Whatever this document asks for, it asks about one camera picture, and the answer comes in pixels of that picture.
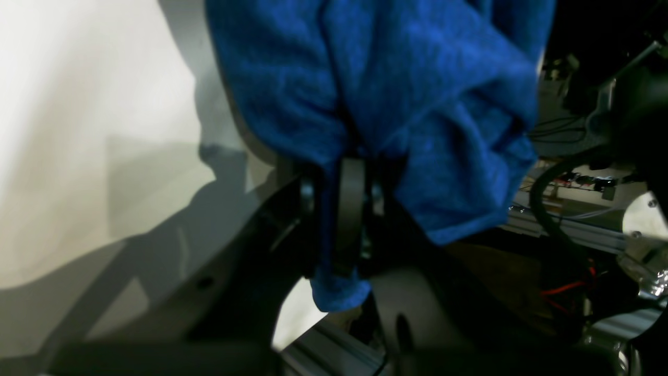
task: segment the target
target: black metal part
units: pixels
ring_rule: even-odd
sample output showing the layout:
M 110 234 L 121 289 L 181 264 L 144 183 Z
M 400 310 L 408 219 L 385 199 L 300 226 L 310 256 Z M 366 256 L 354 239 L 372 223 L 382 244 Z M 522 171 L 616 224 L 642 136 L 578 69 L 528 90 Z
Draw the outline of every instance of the black metal part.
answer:
M 668 116 L 668 67 L 643 66 L 617 82 L 613 118 L 619 132 L 615 148 L 634 162 L 656 196 L 663 216 L 668 218 L 668 174 L 665 173 L 665 119 Z M 668 314 L 663 311 L 657 322 L 632 340 L 643 358 L 646 375 L 665 375 L 668 363 Z
M 62 349 L 49 368 L 63 376 L 267 375 L 280 359 L 259 343 L 93 343 Z
M 632 65 L 653 42 L 666 42 L 667 14 L 665 0 L 559 0 L 547 58 L 572 54 L 579 61 L 581 80 L 601 85 Z
M 350 276 L 361 252 L 365 199 L 365 162 L 345 158 L 341 162 L 336 240 L 332 255 L 334 273 Z
M 603 194 L 601 195 L 601 198 L 608 201 L 614 200 L 616 190 L 617 189 L 615 187 L 605 187 L 603 189 Z

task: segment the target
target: white surface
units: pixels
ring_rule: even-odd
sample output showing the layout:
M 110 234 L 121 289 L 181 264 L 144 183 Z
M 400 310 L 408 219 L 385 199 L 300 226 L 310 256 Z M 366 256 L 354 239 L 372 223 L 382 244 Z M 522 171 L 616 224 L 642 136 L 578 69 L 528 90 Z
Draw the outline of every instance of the white surface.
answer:
M 234 125 L 201 0 L 0 0 L 0 357 L 36 353 L 57 337 L 109 265 L 129 274 L 114 294 L 143 268 L 126 291 L 143 296 L 141 312 L 224 246 L 264 198 L 255 190 L 276 189 L 271 157 L 249 150 L 249 137 Z M 226 238 L 206 247 L 197 246 L 202 226 L 187 210 L 214 181 L 200 142 L 222 150 L 223 162 L 240 155 L 245 169 L 216 173 L 219 189 L 244 187 L 244 206 L 225 196 L 238 215 L 220 224 Z M 176 231 L 164 227 L 176 233 L 180 266 L 160 254 L 120 264 L 125 239 L 157 233 L 171 217 Z M 65 272 L 70 264 L 86 272 Z M 113 326 L 108 315 L 132 299 L 108 299 L 111 313 L 102 316 Z M 308 284 L 288 302 L 279 348 L 324 316 Z
M 594 177 L 612 176 L 621 180 L 623 177 L 630 175 L 632 171 L 623 171 L 617 169 L 592 171 L 586 166 L 581 166 L 573 169 L 573 172 Z M 582 201 L 605 207 L 614 207 L 615 209 L 626 209 L 636 197 L 642 195 L 644 192 L 647 192 L 647 185 L 645 183 L 618 184 L 615 187 L 615 197 L 612 201 L 603 199 L 603 194 L 601 192 L 593 191 L 593 186 L 590 187 L 590 189 L 592 189 L 592 191 L 560 188 L 558 191 L 558 196 L 562 199 Z
M 668 224 L 652 192 L 645 192 L 630 204 L 624 212 L 622 229 L 628 236 L 637 231 L 646 238 L 668 241 Z

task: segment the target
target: mounting hole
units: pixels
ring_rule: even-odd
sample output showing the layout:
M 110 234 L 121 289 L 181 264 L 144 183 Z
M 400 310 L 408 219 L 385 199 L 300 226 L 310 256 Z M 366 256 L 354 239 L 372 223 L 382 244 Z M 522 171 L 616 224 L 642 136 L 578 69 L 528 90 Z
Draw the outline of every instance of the mounting hole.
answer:
M 204 277 L 201 280 L 197 281 L 197 290 L 205 291 L 213 286 L 214 279 L 213 277 Z
M 413 335 L 408 320 L 402 314 L 397 316 L 397 341 L 401 352 L 413 351 Z

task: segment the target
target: gray surface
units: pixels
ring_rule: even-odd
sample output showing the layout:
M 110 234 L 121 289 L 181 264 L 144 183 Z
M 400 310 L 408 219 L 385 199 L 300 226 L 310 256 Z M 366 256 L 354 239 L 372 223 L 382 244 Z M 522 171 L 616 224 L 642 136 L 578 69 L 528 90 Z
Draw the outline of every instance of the gray surface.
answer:
M 25 339 L 41 343 L 36 349 L 25 344 L 23 354 L 28 356 L 1 353 L 0 375 L 34 376 L 45 367 L 52 350 L 60 343 L 81 341 L 93 329 L 94 333 L 104 331 L 101 320 L 115 321 L 108 315 L 109 308 L 118 306 L 115 304 L 118 296 L 129 285 L 140 286 L 144 296 L 138 298 L 147 300 L 149 306 L 164 300 L 187 275 L 223 249 L 259 205 L 291 176 L 289 165 L 282 165 L 274 153 L 255 139 L 232 108 L 237 121 L 234 133 L 241 134 L 247 147 L 264 162 L 277 165 L 277 171 L 270 174 L 264 185 L 246 192 L 246 154 L 220 146 L 225 136 L 220 119 L 227 111 L 221 103 L 227 99 L 210 48 L 203 0 L 160 0 L 159 4 L 196 79 L 194 101 L 202 129 L 200 158 L 216 179 L 203 186 L 187 207 L 147 233 L 91 250 L 33 283 L 0 291 L 3 339 L 15 337 L 18 343 Z M 160 147 L 139 163 L 122 166 L 114 174 L 141 176 L 148 171 L 179 174 L 182 170 L 179 156 L 184 150 L 184 145 Z M 112 174 L 110 185 L 114 183 L 113 177 Z M 112 210 L 118 204 L 117 193 L 110 188 L 108 199 Z M 188 257 L 184 263 L 185 252 Z M 28 327 L 16 322 L 33 324 Z

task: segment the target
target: red wire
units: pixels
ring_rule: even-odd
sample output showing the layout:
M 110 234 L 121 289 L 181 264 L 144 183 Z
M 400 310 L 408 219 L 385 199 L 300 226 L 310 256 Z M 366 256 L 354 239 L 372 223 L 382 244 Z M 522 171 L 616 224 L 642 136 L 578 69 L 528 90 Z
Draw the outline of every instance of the red wire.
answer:
M 591 267 L 589 268 L 589 272 L 591 273 L 591 275 L 592 275 L 592 277 L 593 277 L 593 278 L 592 278 L 592 282 L 591 282 L 591 286 L 589 286 L 589 288 L 591 289 L 591 288 L 593 288 L 594 283 L 596 282 L 596 268 L 594 268 L 593 266 L 591 266 Z M 567 284 L 567 285 L 564 285 L 564 286 L 561 286 L 561 287 L 558 287 L 558 288 L 553 288 L 552 290 L 541 291 L 541 292 L 540 292 L 540 295 L 541 295 L 541 296 L 543 297 L 543 299 L 545 299 L 545 301 L 546 301 L 547 303 L 549 303 L 551 306 L 553 306 L 553 307 L 559 309 L 560 311 L 562 311 L 562 312 L 564 312 L 564 313 L 570 315 L 571 312 L 569 312 L 566 308 L 564 308 L 564 307 L 561 306 L 560 304 L 557 304 L 556 302 L 553 302 L 553 301 L 552 301 L 551 299 L 549 299 L 547 296 L 548 296 L 548 295 L 560 294 L 561 292 L 564 292 L 564 291 L 570 290 L 571 288 L 576 288 L 576 287 L 579 287 L 579 286 L 587 286 L 587 284 L 584 283 L 583 281 L 577 281 L 577 282 L 569 283 L 569 284 Z
M 561 305 L 559 305 L 559 304 L 557 304 L 557 303 L 555 303 L 555 302 L 553 302 L 553 301 L 551 301 L 550 299 L 547 299 L 547 298 L 545 298 L 545 297 L 543 297 L 543 298 L 545 299 L 545 301 L 546 301 L 547 303 L 551 304 L 553 307 L 555 307 L 555 308 L 557 308 L 557 309 L 563 311 L 563 313 L 565 313 L 565 314 L 569 314 L 569 315 L 570 315 L 570 312 L 569 312 L 567 309 L 565 309 L 564 307 L 562 307 Z

